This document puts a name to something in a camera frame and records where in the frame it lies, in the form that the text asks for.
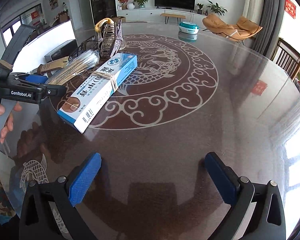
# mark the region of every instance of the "white cabinet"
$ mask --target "white cabinet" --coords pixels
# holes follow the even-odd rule
[[[120,10],[117,11],[117,16],[124,16],[126,21],[147,21],[147,22],[162,22],[164,23],[164,16],[161,16],[162,13],[184,15],[186,18],[181,19],[182,22],[191,22],[197,24],[200,28],[204,28],[202,19],[206,17],[205,15],[189,13],[185,11],[177,10],[164,10],[164,9],[155,9],[155,8],[139,8],[132,10]],[[177,18],[169,17],[170,24],[177,24]]]
[[[126,21],[139,21],[139,10],[121,10],[117,11],[117,16],[124,16]]]
[[[187,13],[183,11],[173,11],[173,10],[165,10],[165,13],[184,15],[186,18],[181,19],[182,22],[192,22],[192,15],[193,15],[192,13]],[[177,23],[177,18],[169,17],[168,23]]]
[[[206,27],[203,25],[202,20],[205,18],[205,15],[201,14],[193,14],[193,23],[197,24],[199,28],[205,29]]]
[[[160,14],[164,13],[164,10],[159,9],[140,9],[139,10],[139,19],[140,21],[164,21],[164,16],[160,16]]]

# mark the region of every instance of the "flower vase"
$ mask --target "flower vase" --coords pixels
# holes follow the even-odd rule
[[[133,3],[128,3],[127,4],[127,9],[131,10],[131,9],[134,9],[135,8],[135,5]]]

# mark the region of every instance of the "round glass table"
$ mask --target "round glass table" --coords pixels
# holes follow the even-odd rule
[[[14,113],[0,179],[17,214],[30,180],[55,181],[98,152],[101,169],[76,206],[98,239],[207,239],[229,209],[199,165],[214,151],[239,176],[277,182],[288,236],[300,217],[300,94],[285,71],[208,32],[149,23],[122,31],[138,68],[83,134],[56,111],[91,71],[62,99]]]

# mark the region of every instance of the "potted plant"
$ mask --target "potted plant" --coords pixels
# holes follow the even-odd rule
[[[122,10],[125,10],[127,8],[127,3],[129,2],[129,0],[118,0],[119,3],[122,4]]]
[[[133,0],[133,3],[137,3],[139,8],[144,8],[146,2],[148,2],[148,0]]]
[[[213,4],[213,2],[209,1],[208,2],[210,4],[207,5],[208,8],[210,8],[210,10],[214,13],[221,15],[225,15],[226,12],[228,12],[224,7],[219,6],[218,3],[216,2],[216,4]]]
[[[197,3],[199,9],[197,9],[197,14],[202,14],[202,7],[204,6],[202,3]]]

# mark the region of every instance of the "plastic bag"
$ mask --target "plastic bag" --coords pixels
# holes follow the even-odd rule
[[[69,62],[63,69],[54,73],[45,84],[63,85],[67,83],[74,76],[79,75],[83,71],[93,68],[99,63],[99,51],[87,50],[79,57]]]

